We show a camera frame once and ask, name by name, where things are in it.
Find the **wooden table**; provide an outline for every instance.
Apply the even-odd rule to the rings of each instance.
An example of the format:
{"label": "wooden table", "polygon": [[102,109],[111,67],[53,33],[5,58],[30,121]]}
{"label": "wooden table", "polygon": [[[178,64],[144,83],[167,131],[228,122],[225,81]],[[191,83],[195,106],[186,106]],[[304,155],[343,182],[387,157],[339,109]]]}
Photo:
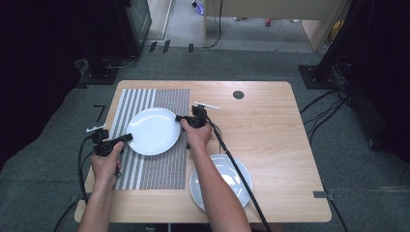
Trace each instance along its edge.
{"label": "wooden table", "polygon": [[[207,17],[220,16],[220,1],[205,1],[204,46],[207,46]],[[221,16],[301,19],[313,51],[318,51],[339,15],[345,10],[347,2],[348,0],[223,0]]]}
{"label": "wooden table", "polygon": [[[315,198],[323,191],[308,139],[291,86],[287,82],[224,81],[143,81],[126,80],[118,84],[106,119],[107,128],[116,112],[123,89],[190,89],[190,103],[205,102],[232,155],[249,170],[253,193],[269,222],[329,221],[327,199]],[[242,91],[241,100],[233,97]],[[215,136],[209,154],[219,153]],[[114,190],[111,222],[207,222],[205,213],[190,195],[189,179],[194,169],[188,152],[187,185],[182,190]],[[94,175],[88,173],[86,190],[92,191]],[[75,220],[80,221],[84,203],[80,202]],[[245,207],[250,222],[260,218],[251,201]]]}

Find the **wooden tabletop surface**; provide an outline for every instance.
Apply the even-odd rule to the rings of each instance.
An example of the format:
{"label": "wooden tabletop surface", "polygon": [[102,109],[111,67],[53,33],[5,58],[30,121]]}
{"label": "wooden tabletop surface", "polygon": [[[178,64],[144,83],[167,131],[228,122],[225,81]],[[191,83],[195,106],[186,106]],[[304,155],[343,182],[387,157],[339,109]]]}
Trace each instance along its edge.
{"label": "wooden tabletop surface", "polygon": [[[249,170],[253,194],[268,222],[325,222],[332,217],[327,199],[315,198],[323,191],[308,138],[291,89],[277,81],[148,81],[125,80],[118,84],[106,119],[111,128],[123,89],[190,89],[190,104],[205,102],[208,115],[222,131],[223,141],[234,158]],[[244,93],[237,100],[235,91]],[[218,154],[215,136],[208,153]],[[180,190],[114,190],[111,222],[207,222],[205,213],[190,195],[194,169],[187,153],[186,188]],[[92,191],[90,169],[86,190]],[[80,221],[85,205],[75,212]],[[249,222],[260,222],[250,201],[245,207]]]}

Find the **person's left hand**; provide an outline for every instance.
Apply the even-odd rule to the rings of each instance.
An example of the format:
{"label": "person's left hand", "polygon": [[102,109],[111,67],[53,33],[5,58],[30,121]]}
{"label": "person's left hand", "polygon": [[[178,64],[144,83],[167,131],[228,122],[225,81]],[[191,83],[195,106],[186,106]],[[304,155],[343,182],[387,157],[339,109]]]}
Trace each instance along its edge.
{"label": "person's left hand", "polygon": [[96,184],[108,185],[110,188],[115,185],[117,177],[114,174],[116,168],[121,169],[118,157],[123,147],[124,143],[118,142],[107,157],[100,157],[95,154],[91,157]]}

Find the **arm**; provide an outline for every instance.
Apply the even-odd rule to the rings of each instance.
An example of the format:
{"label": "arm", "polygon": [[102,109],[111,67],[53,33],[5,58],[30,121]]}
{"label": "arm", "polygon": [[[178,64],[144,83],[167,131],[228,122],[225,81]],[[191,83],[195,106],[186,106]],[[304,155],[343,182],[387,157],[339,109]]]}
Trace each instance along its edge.
{"label": "arm", "polygon": [[111,154],[107,157],[93,155],[91,163],[93,165],[96,182],[93,193],[85,208],[78,232],[82,231],[108,231],[108,216],[112,201],[112,187],[115,185],[114,175],[116,167],[120,167],[118,156],[124,143],[117,143]]}
{"label": "arm", "polygon": [[211,126],[207,124],[203,128],[194,129],[185,119],[181,124],[187,132],[190,154],[198,173],[206,215],[213,231],[249,232],[249,222],[244,208],[206,152],[206,145],[211,139]]}

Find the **plate rim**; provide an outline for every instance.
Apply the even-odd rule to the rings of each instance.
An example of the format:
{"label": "plate rim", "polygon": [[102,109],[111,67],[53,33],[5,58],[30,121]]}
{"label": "plate rim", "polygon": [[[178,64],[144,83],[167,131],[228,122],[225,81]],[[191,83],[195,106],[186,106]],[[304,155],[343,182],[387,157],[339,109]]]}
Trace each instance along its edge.
{"label": "plate rim", "polygon": [[[226,158],[226,159],[228,159],[229,161],[230,161],[230,159],[229,159],[229,157],[228,157],[228,155],[227,154],[213,154],[213,155],[211,155],[211,156],[209,156],[211,159],[212,158],[216,158],[216,157],[224,157],[224,158]],[[249,174],[249,181],[250,181],[250,183],[248,183],[248,185],[249,185],[249,187],[250,187],[250,189],[253,189],[253,181],[252,181],[252,178],[251,178],[251,176],[250,176],[250,172],[249,172],[249,170],[248,170],[248,168],[240,161],[240,160],[238,160],[238,159],[236,159],[236,158],[233,158],[235,161],[237,161],[237,162],[239,162],[246,170],[247,170],[247,173]],[[193,199],[193,201],[195,202],[195,204],[201,209],[201,210],[203,210],[203,211],[205,211],[205,208],[203,208],[202,206],[200,206],[199,204],[198,204],[198,202],[196,201],[196,199],[195,199],[195,197],[193,197],[193,193],[192,193],[192,177],[193,177],[193,174],[196,172],[196,167],[194,167],[193,168],[193,171],[191,172],[191,174],[190,174],[190,196],[192,197],[192,199]],[[247,205],[248,205],[248,203],[249,203],[249,201],[250,201],[250,196],[249,196],[249,198],[248,198],[248,200],[247,200],[247,202],[242,206],[243,208],[245,208]]]}
{"label": "plate rim", "polygon": [[[167,113],[170,113],[170,115],[173,116],[174,118],[176,117],[176,114],[175,114],[174,112],[172,112],[171,110],[167,109],[167,108],[163,108],[163,107],[150,107],[150,108],[146,108],[146,109],[144,109],[144,110],[142,110],[142,111],[139,111],[138,113],[136,113],[135,115],[133,115],[133,116],[131,117],[130,121],[129,121],[128,124],[127,124],[126,133],[129,133],[129,129],[130,129],[130,126],[131,126],[132,119],[134,119],[135,117],[137,117],[137,116],[140,115],[140,114],[147,113],[147,112],[149,112],[149,111],[156,111],[156,110],[166,111]],[[149,157],[151,157],[151,156],[157,156],[157,155],[160,155],[160,154],[162,154],[162,153],[168,151],[169,149],[171,149],[171,148],[175,145],[175,143],[178,141],[178,138],[179,138],[179,136],[180,136],[180,133],[181,133],[181,127],[178,127],[178,132],[177,132],[178,136],[175,136],[175,141],[172,143],[172,145],[170,145],[169,148],[167,148],[165,151],[162,151],[162,152],[159,152],[159,153],[150,153],[150,154],[140,153],[140,152],[136,151],[136,149],[134,149],[134,146],[132,145],[132,140],[128,141],[128,144],[129,144],[130,148],[131,148],[133,151],[135,151],[136,153],[138,153],[139,155],[149,156]]]}

